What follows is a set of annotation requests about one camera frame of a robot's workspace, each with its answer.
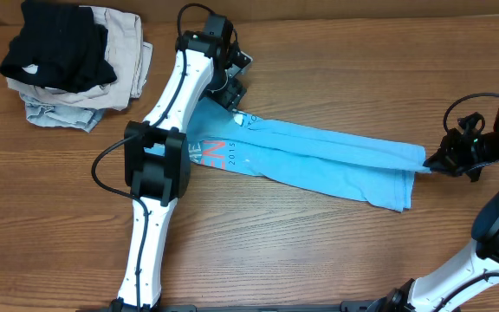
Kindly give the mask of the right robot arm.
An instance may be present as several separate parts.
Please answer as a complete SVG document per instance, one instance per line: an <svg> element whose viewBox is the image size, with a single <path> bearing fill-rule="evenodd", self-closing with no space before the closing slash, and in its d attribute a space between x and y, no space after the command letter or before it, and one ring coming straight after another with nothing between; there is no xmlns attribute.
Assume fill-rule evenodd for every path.
<svg viewBox="0 0 499 312"><path fill-rule="evenodd" d="M424 164L434 172L452 177L465 174L476 182L485 166L499 162L499 107L489 133L479 113L457 123L456 128L445 130L438 150ZM471 228L471 240L461 251L429 275L411 279L370 302L366 310L454 312L498 283L499 192L480 210Z"/></svg>

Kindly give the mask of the light blue printed t-shirt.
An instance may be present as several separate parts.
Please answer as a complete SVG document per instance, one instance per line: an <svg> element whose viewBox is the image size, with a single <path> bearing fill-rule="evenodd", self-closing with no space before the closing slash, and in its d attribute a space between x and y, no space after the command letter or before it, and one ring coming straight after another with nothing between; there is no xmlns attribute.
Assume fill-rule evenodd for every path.
<svg viewBox="0 0 499 312"><path fill-rule="evenodd" d="M418 173L428 173L422 146L338 133L201 100L187 129L191 161L339 198L403 211Z"/></svg>

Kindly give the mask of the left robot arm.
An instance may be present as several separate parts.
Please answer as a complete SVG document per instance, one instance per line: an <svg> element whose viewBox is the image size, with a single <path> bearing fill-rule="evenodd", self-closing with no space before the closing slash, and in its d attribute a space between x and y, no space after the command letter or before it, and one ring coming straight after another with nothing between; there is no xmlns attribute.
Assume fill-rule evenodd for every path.
<svg viewBox="0 0 499 312"><path fill-rule="evenodd" d="M156 311L168 225L187 189L191 165L187 127L200 100L230 111L246 89L237 79L252 62L232 22L211 12L200 31L179 33L172 75L153 110L127 124L125 181L133 201L126 274L111 311Z"/></svg>

